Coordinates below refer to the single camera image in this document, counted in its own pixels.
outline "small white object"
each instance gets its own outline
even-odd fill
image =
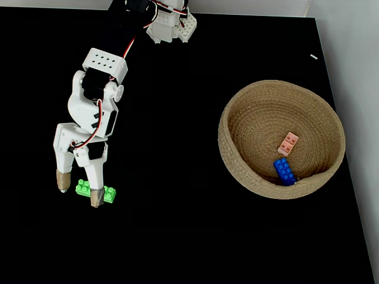
[[[122,82],[128,72],[125,59],[120,56],[92,48],[86,59],[83,62],[83,68],[85,71],[88,68],[93,68],[99,71],[103,71],[115,77],[118,82]]]

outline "robotic arm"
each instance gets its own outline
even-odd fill
[[[108,144],[117,119],[128,71],[126,56],[135,38],[147,32],[155,43],[183,42],[194,32],[197,22],[188,9],[188,0],[114,0],[105,40],[92,48],[83,62],[84,72],[73,77],[68,109],[74,122],[60,123],[54,138],[57,184],[61,192],[70,187],[75,159],[84,167],[91,188],[91,205],[104,202],[102,165],[107,161]]]

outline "blue lego brick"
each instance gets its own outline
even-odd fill
[[[274,168],[278,173],[280,180],[284,186],[290,186],[295,184],[296,178],[291,171],[290,165],[287,162],[286,158],[281,158],[274,161]]]

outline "white plastic part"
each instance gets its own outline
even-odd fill
[[[83,68],[85,71],[88,68],[93,68],[117,79],[117,82],[121,83],[126,73],[128,72],[128,67],[126,65],[125,59],[120,56],[99,50],[91,49],[83,62]]]
[[[162,24],[168,27],[174,27],[179,24],[180,15],[177,13],[168,13],[165,11],[158,11],[158,16],[154,21],[154,24]]]
[[[180,38],[182,42],[187,43],[197,27],[197,21],[190,13],[190,9],[188,9],[187,19],[182,19],[185,25],[184,28],[180,25],[179,18],[180,15],[177,13],[170,14],[159,10],[157,19],[150,25],[146,32],[155,43],[160,43],[162,40],[170,43],[173,38]]]
[[[87,146],[75,149],[73,155],[78,166],[84,167],[91,189],[102,189],[104,186],[102,165],[107,161],[108,144],[105,143],[102,157],[98,159],[89,159]]]
[[[74,75],[72,82],[72,94],[69,98],[68,109],[71,117],[74,121],[80,125],[81,129],[92,134],[95,131],[95,127],[98,122],[98,118],[95,117],[99,113],[99,108],[95,102],[84,97],[84,90],[80,85],[80,81],[84,78],[85,73],[83,71],[77,71]],[[109,82],[104,89],[104,100],[102,102],[102,123],[96,136],[104,138],[112,135],[115,122],[117,120],[118,108],[113,100],[116,95],[117,84]],[[108,124],[110,123],[111,113],[115,111],[116,116],[112,125],[110,133],[107,132]]]
[[[188,10],[187,19],[182,19],[184,28],[179,24],[173,32],[173,38],[180,38],[184,43],[187,43],[197,27],[197,21]]]
[[[85,141],[90,136],[90,133],[83,131],[75,123],[60,123],[57,126],[54,138],[54,151],[57,161],[57,170],[61,173],[70,173],[72,170],[72,162],[74,156],[68,152],[70,143],[72,141],[80,142]],[[94,137],[92,143],[107,141],[108,138]]]
[[[124,86],[123,85],[118,86],[116,90],[116,96],[114,97],[114,101],[119,102],[121,97],[123,96],[123,93],[124,93]]]

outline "woven basket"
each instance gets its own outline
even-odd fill
[[[287,157],[295,185],[281,186],[273,167],[288,132],[299,137]],[[226,105],[219,124],[222,159],[241,185],[259,195],[294,199],[321,188],[345,153],[342,124],[321,97],[276,80],[253,83]]]

